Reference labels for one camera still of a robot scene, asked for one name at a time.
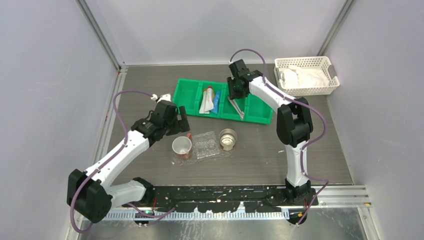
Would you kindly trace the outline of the clear acrylic toothbrush holder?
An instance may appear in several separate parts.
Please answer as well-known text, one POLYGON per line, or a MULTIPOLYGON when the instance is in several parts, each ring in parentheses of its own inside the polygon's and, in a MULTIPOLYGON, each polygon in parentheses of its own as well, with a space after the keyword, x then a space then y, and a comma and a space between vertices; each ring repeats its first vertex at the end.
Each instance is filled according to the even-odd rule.
POLYGON ((197 160, 205 160, 221 153, 218 138, 214 131, 194 135, 192 142, 194 143, 194 153, 197 160))

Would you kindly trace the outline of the clear oval acrylic tray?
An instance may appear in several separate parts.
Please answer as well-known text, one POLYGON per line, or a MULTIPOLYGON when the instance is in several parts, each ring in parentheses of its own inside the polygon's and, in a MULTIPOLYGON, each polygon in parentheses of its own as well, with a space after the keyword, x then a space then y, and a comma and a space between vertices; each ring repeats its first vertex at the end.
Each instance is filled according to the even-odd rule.
POLYGON ((223 149, 214 131, 176 137, 171 144, 171 153, 173 165, 191 165, 232 156, 230 151, 223 149))

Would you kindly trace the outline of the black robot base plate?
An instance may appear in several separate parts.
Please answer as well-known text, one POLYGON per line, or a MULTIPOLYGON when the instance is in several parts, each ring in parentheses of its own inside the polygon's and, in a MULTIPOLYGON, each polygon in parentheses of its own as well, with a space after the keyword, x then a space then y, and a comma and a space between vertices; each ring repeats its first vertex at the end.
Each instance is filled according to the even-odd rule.
POLYGON ((244 209, 248 214, 277 213, 290 209, 288 221, 303 224, 309 206, 319 204, 316 190, 293 197, 284 185, 211 185, 211 186, 154 186, 142 200, 135 201, 138 208, 159 212, 230 214, 244 209))

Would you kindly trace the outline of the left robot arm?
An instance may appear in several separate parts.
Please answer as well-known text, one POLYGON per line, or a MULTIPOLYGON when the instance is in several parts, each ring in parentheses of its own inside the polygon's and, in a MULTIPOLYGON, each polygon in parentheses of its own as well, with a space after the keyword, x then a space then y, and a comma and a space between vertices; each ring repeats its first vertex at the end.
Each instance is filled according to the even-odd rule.
POLYGON ((137 120, 124 139, 94 165, 75 169, 68 177, 67 204, 92 223, 103 220, 113 208, 128 203, 148 207, 154 199, 154 186, 141 177, 113 185, 119 174, 139 155, 164 136, 190 130, 186 109, 158 100, 146 118, 137 120))

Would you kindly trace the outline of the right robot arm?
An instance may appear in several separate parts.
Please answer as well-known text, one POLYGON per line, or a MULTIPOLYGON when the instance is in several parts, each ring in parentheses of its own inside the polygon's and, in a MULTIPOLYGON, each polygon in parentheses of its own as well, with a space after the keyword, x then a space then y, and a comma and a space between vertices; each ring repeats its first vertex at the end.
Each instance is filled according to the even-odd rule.
POLYGON ((307 143, 313 131, 308 101, 288 96, 262 72, 249 70, 242 59, 231 62, 229 69, 231 76, 227 78, 227 83, 231 99, 253 95, 276 113, 276 134, 285 145, 287 155, 285 198, 291 205, 299 205, 311 189, 306 169, 307 143))

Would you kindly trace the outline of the brown steel cup with handle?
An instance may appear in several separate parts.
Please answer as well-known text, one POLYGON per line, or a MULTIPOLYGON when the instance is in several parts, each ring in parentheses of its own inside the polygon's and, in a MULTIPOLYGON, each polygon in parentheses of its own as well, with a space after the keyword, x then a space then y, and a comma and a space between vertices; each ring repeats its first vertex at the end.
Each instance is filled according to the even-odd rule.
POLYGON ((186 136, 179 136, 172 142, 173 152, 181 159, 188 160, 192 156, 193 142, 192 134, 188 133, 186 136))

